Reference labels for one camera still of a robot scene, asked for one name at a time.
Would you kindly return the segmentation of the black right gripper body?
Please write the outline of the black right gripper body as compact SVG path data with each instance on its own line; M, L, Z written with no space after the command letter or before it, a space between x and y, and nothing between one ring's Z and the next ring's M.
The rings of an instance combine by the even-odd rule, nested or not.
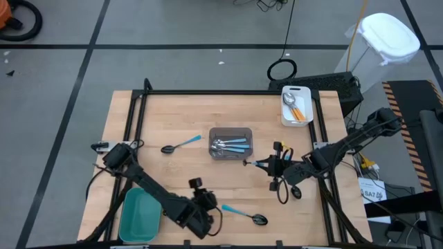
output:
M284 178L288 184L294 186L311 177L308 164L291 160L293 149L283 151L281 142L274 142L273 149L275 154L269 156L269 176L273 178L269 185L270 191L278 190L279 178Z

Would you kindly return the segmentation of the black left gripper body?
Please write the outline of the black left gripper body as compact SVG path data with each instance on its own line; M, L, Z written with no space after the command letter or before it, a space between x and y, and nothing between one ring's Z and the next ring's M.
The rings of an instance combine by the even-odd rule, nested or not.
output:
M190 179L189 186L194 190L191 202L194 204L198 212L207 212L217 207L215 194L206 188L202 188L201 178Z

